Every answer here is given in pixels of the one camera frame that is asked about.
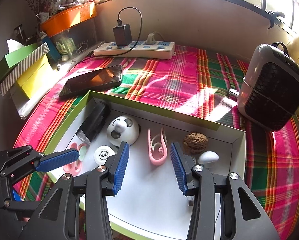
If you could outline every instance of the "yellow box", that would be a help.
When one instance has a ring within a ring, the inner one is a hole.
[[[16,83],[30,99],[53,75],[46,55],[37,60],[17,80]]]

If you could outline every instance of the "phone charger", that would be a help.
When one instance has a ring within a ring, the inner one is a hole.
[[[131,28],[129,24],[118,25],[113,28],[117,46],[127,46],[132,42]]]

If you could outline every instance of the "smartphone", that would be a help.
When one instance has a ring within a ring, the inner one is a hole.
[[[71,97],[85,94],[89,90],[105,91],[118,87],[122,83],[122,71],[122,65],[115,65],[70,78],[59,97]]]

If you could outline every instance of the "white ball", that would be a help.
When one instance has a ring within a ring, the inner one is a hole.
[[[199,158],[198,163],[199,164],[206,164],[206,163],[213,163],[218,161],[219,156],[216,152],[207,151],[204,152]]]
[[[61,60],[62,60],[63,62],[66,62],[66,61],[69,60],[69,56],[67,56],[67,55],[63,55],[62,58],[61,58]]]

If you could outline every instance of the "green box edge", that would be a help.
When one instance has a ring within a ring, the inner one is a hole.
[[[162,108],[162,107],[158,107],[158,106],[152,106],[152,105],[149,105],[149,104],[146,104],[146,103],[141,103],[141,102],[137,102],[137,101],[133,101],[133,100],[130,100],[130,99],[121,98],[121,97],[117,97],[117,96],[107,95],[107,94],[103,94],[103,93],[99,93],[99,92],[95,92],[95,91],[89,91],[78,102],[78,104],[73,108],[71,113],[65,118],[63,123],[60,125],[60,127],[56,131],[56,133],[53,135],[53,138],[50,140],[50,142],[48,143],[48,145],[47,145],[47,147],[44,151],[44,153],[46,155],[48,155],[48,154],[50,154],[54,151],[57,144],[62,139],[63,135],[65,134],[65,132],[67,131],[67,129],[69,128],[71,123],[75,120],[75,118],[78,116],[80,111],[82,111],[84,106],[86,106],[86,104],[92,98],[98,98],[98,99],[102,99],[104,101],[110,101],[112,103],[125,105],[125,106],[128,106],[128,107],[133,107],[133,108],[143,110],[143,111],[146,111],[146,112],[150,112],[150,113],[153,113],[153,114],[159,114],[159,115],[162,115],[162,116],[165,116],[165,117],[177,119],[179,121],[188,122],[188,123],[191,123],[191,124],[194,124],[194,125],[202,126],[202,127],[214,130],[214,131],[218,130],[218,128],[221,126],[221,124],[218,124],[218,123],[215,123],[215,122],[212,122],[212,121],[209,121],[209,120],[201,119],[201,118],[196,117],[196,116],[175,112],[175,111],[170,110],[170,109],[166,109],[166,108]],[[53,183],[55,183],[57,181],[57,179],[55,178],[55,176],[51,172],[47,172],[47,174],[50,177],[50,179],[53,181]],[[85,206],[83,205],[83,203],[81,201],[80,201],[80,208],[85,210]],[[148,237],[139,235],[137,233],[134,233],[132,231],[129,231],[128,229],[123,228],[123,227],[121,227],[121,226],[119,226],[119,225],[117,225],[113,222],[111,222],[111,228],[113,230],[127,236],[127,237],[132,238],[132,239],[152,240],[151,238],[148,238]]]
[[[27,45],[25,47],[22,47],[20,49],[17,49],[11,53],[6,54],[0,61],[0,83],[3,82],[3,80],[6,78],[6,76],[14,69],[15,66],[17,66],[23,59],[25,59],[28,55],[30,55],[34,50],[36,50],[40,45],[38,43],[33,43],[30,45]],[[21,53],[19,50],[25,50],[30,49],[31,52],[25,56],[25,57],[19,57],[16,60],[13,60],[12,58],[17,57],[16,55],[18,53]]]

